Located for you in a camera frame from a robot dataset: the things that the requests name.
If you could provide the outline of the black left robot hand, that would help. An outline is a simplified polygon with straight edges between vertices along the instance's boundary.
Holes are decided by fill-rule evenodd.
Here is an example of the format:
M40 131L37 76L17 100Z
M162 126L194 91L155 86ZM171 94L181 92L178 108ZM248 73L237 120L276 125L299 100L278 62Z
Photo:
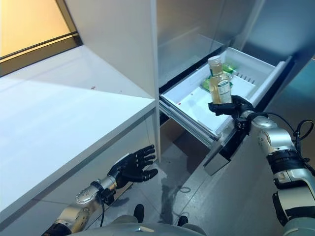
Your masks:
M118 161L107 175L115 179L115 189L121 189L129 182L148 181L158 174L157 169L144 170L153 164L155 157L155 146L149 145Z

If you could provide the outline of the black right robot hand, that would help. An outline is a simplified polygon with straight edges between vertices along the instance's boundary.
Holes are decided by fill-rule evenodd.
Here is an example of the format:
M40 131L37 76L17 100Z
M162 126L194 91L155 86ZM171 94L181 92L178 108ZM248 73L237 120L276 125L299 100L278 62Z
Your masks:
M215 113L216 116L228 115L233 119L239 118L245 111L253 111L253 105L246 99L232 95L232 103L214 104L209 103L208 108L211 112Z

